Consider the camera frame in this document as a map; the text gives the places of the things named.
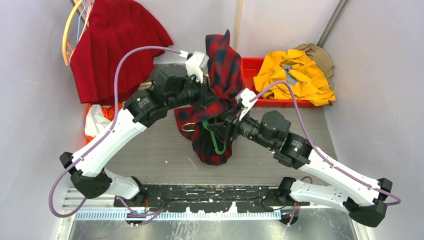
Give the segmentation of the green hanger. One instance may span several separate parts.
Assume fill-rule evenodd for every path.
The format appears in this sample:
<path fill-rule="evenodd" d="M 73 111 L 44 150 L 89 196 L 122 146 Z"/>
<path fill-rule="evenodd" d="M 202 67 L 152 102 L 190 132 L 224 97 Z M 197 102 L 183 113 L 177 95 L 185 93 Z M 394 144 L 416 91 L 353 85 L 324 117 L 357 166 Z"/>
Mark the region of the green hanger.
<path fill-rule="evenodd" d="M 183 132 L 186 132 L 186 133 L 195 132 L 196 130 L 194 128 L 186 129 L 186 126 L 197 125 L 198 123 L 199 122 L 188 122 L 188 123 L 185 123 L 185 124 L 182 125 L 181 130 Z M 226 149 L 227 149 L 227 142 L 224 140 L 223 143 L 222 143 L 222 149 L 219 149 L 217 135 L 212 130 L 209 129 L 209 121 L 208 120 L 204 120 L 204 121 L 201 121 L 200 123 L 201 123 L 201 126 L 207 132 L 209 132 L 210 139 L 211 139 L 211 142 L 213 144 L 215 153 L 217 155 L 222 155 L 226 151 Z"/>

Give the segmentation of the red skirt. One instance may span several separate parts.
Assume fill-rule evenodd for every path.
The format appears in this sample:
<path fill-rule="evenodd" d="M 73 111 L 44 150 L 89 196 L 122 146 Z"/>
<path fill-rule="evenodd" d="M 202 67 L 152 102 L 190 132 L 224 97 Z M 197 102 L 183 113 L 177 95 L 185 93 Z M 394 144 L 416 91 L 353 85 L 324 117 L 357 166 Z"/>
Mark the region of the red skirt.
<path fill-rule="evenodd" d="M 114 104 L 116 69 L 129 51 L 174 45 L 163 25 L 135 0 L 96 0 L 88 22 L 70 58 L 82 104 Z"/>

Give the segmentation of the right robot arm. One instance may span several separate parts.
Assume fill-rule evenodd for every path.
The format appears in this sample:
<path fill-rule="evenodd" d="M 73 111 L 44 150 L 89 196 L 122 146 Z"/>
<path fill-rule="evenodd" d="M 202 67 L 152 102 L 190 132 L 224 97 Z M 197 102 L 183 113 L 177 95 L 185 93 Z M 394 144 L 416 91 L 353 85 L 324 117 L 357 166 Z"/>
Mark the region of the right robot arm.
<path fill-rule="evenodd" d="M 386 199 L 393 186 L 390 180 L 373 179 L 357 173 L 320 148 L 311 146 L 306 138 L 290 131 L 290 121 L 276 110 L 266 112 L 261 120 L 255 120 L 235 108 L 204 122 L 203 126 L 214 139 L 225 142 L 244 137 L 273 152 L 273 158 L 283 166 L 326 182 L 324 186 L 284 177 L 276 190 L 276 198 L 284 206 L 324 205 L 372 228 L 377 227 L 386 216 Z"/>

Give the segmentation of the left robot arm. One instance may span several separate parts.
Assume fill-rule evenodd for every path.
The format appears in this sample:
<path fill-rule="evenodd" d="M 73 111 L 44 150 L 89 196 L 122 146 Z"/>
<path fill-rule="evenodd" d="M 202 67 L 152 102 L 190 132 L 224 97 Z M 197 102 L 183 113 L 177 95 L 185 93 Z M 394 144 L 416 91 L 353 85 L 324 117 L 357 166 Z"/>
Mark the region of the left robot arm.
<path fill-rule="evenodd" d="M 136 91 L 118 111 L 114 119 L 82 149 L 64 152 L 60 161 L 68 168 L 73 186 L 87 199 L 103 194 L 126 199 L 133 206 L 146 200 L 141 182 L 105 168 L 109 160 L 130 140 L 143 133 L 168 111 L 190 105 L 206 109 L 218 102 L 207 77 L 197 80 L 181 65 L 167 65 L 158 73 L 152 85 Z"/>

